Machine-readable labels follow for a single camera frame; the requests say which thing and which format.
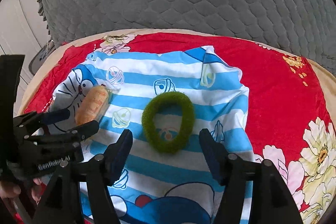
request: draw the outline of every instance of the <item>green fuzzy ring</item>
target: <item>green fuzzy ring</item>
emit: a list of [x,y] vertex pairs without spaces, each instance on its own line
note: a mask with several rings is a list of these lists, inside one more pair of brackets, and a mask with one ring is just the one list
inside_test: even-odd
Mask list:
[[[182,108],[182,123],[178,135],[169,142],[162,140],[156,132],[153,118],[159,110],[170,105]],[[194,107],[187,95],[182,92],[164,92],[152,99],[142,114],[142,127],[149,144],[160,153],[175,154],[183,149],[193,130],[195,122]]]

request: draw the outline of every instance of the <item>bread roll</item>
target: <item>bread roll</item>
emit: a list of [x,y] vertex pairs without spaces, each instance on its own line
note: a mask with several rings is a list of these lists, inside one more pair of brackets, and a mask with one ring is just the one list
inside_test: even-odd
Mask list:
[[94,86],[84,98],[76,115],[77,126],[96,120],[100,121],[109,106],[109,92],[102,85]]

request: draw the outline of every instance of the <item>blue and white striped cloth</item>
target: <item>blue and white striped cloth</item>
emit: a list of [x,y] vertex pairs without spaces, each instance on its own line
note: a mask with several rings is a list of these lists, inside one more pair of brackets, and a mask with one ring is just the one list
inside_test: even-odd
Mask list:
[[[111,199],[123,223],[208,224],[214,219],[223,187],[213,180],[199,145],[199,131],[208,128],[229,152],[253,161],[245,133],[249,89],[240,83],[242,72],[230,67],[212,46],[185,52],[150,54],[99,50],[75,67],[53,93],[50,110],[67,107],[70,119],[51,125],[51,133],[75,126],[74,115],[94,85],[113,91],[109,108],[100,120],[100,131],[83,144],[85,160],[103,153],[125,128],[134,141]],[[141,126],[142,112],[162,92],[180,91],[192,101],[195,125],[187,146],[176,155],[157,153],[148,144]],[[157,133],[171,140],[179,131],[181,111],[165,109],[155,117]],[[86,184],[81,188],[83,211],[91,215]],[[241,223],[248,223],[252,185],[246,185]]]

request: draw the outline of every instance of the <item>beige border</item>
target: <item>beige border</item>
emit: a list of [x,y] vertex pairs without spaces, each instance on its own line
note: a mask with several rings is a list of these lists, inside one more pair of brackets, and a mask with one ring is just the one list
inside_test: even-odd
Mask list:
[[[118,31],[111,31],[101,34],[95,34],[90,37],[84,37],[81,39],[78,39],[76,41],[73,41],[65,46],[62,46],[58,48],[56,51],[54,51],[47,59],[46,62],[41,66],[41,68],[38,70],[32,81],[29,83],[26,92],[23,96],[21,107],[19,109],[19,115],[23,113],[23,111],[26,109],[26,106],[28,105],[28,102],[32,98],[32,96],[36,93],[38,87],[40,86],[42,80],[47,76],[48,72],[57,65],[58,61],[62,58],[65,50],[71,46],[81,46],[85,43],[88,43],[90,41],[94,41],[97,39],[102,38],[103,36],[109,34],[109,35],[121,35],[121,34],[149,34],[149,33],[157,33],[157,32],[170,32],[170,33],[185,33],[185,34],[197,34],[202,36],[215,36],[211,34],[205,34],[200,32],[194,32],[190,30],[180,30],[180,29],[126,29],[126,30],[118,30]],[[270,47],[268,45],[265,45],[263,43],[259,43],[261,45],[264,45],[266,47],[269,47],[271,49],[274,49],[278,52],[281,52],[283,54],[287,54],[290,56],[295,56],[291,53]],[[331,120],[334,124],[336,124],[336,78],[327,70],[322,68],[319,64],[315,63],[312,60],[308,60],[308,62],[311,64],[314,72],[316,73],[320,85],[322,88],[322,91],[325,96],[325,101],[327,104],[327,110],[330,113]]]

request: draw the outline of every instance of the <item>human hand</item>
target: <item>human hand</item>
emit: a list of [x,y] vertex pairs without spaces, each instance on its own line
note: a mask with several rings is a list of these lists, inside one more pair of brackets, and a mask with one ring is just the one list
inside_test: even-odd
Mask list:
[[[34,179],[35,185],[31,189],[31,196],[35,200],[36,203],[40,201],[41,198],[41,179]],[[5,198],[15,198],[19,196],[21,193],[21,189],[18,185],[15,185],[12,182],[8,181],[0,181],[0,197],[2,199]]]

